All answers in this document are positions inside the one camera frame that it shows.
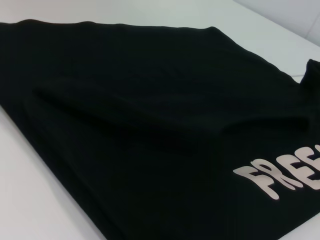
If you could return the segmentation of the black t-shirt with beige print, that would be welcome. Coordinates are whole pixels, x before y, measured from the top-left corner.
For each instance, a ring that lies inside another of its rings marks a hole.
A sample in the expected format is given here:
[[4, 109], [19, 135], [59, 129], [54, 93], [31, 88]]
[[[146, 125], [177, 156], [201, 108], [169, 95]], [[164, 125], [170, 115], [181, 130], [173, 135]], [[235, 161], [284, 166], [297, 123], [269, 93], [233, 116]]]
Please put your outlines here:
[[107, 240], [279, 240], [320, 214], [320, 62], [215, 27], [0, 23], [0, 106]]

